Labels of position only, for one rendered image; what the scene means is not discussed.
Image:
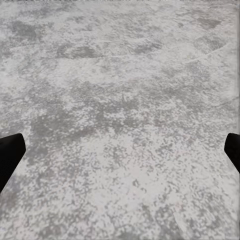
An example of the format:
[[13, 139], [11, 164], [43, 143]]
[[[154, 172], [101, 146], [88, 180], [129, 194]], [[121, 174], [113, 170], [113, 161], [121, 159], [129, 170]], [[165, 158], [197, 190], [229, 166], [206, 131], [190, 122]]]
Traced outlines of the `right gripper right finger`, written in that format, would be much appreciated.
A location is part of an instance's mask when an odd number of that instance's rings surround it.
[[240, 173], [240, 135], [228, 133], [224, 151]]

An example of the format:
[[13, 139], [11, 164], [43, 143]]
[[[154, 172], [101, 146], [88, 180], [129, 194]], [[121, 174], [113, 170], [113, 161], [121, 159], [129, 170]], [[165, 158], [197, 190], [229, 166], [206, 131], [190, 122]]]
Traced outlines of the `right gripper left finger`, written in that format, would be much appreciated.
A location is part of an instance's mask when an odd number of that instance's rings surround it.
[[22, 133], [0, 138], [0, 193], [26, 153]]

